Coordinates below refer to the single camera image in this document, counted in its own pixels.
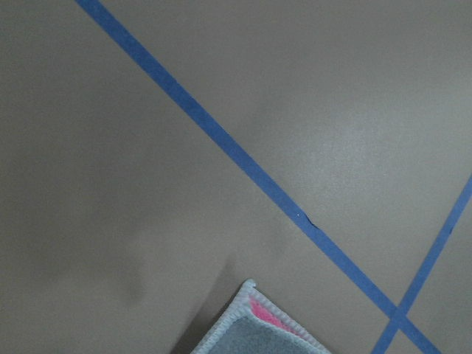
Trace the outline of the pink towel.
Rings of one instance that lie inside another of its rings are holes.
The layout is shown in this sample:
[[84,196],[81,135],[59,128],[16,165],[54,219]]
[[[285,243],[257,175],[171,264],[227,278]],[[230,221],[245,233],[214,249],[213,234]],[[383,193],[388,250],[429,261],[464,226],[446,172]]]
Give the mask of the pink towel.
[[246,280],[200,340],[194,354],[318,353],[330,351]]

